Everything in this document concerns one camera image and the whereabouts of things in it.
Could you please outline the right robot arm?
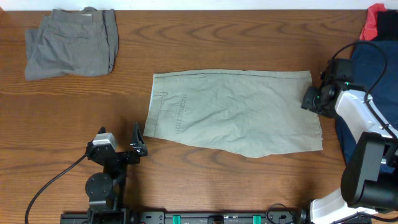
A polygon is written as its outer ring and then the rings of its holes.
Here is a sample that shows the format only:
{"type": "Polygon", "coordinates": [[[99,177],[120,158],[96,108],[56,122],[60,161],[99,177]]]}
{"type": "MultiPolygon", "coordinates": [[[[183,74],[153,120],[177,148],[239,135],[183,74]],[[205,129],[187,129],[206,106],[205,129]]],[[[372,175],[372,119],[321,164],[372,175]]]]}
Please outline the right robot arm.
{"type": "Polygon", "coordinates": [[[397,175],[382,174],[383,164],[397,167],[397,130],[373,103],[372,96],[348,82],[309,87],[302,108],[342,118],[356,146],[339,189],[310,204],[310,223],[382,221],[382,213],[397,210],[397,175]]]}

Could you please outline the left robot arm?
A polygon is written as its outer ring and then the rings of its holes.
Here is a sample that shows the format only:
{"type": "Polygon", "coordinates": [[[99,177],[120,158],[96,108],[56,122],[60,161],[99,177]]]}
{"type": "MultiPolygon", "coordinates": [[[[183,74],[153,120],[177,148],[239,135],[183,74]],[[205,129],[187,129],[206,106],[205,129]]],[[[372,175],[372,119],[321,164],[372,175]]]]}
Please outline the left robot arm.
{"type": "Polygon", "coordinates": [[[118,142],[104,127],[87,144],[88,160],[103,166],[103,171],[93,174],[86,181],[85,191],[89,197],[88,224],[139,223],[139,216],[123,205],[127,167],[140,163],[148,154],[139,124],[134,124],[130,151],[118,152],[118,142]]]}

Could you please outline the khaki beige shorts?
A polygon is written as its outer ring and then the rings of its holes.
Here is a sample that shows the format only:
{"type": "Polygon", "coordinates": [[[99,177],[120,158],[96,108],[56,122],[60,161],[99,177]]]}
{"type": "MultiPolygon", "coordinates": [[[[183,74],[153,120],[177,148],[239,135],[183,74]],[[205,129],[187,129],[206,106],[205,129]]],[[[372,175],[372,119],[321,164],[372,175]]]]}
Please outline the khaki beige shorts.
{"type": "Polygon", "coordinates": [[[156,73],[144,135],[259,158],[322,150],[315,113],[301,107],[308,71],[156,73]]]}

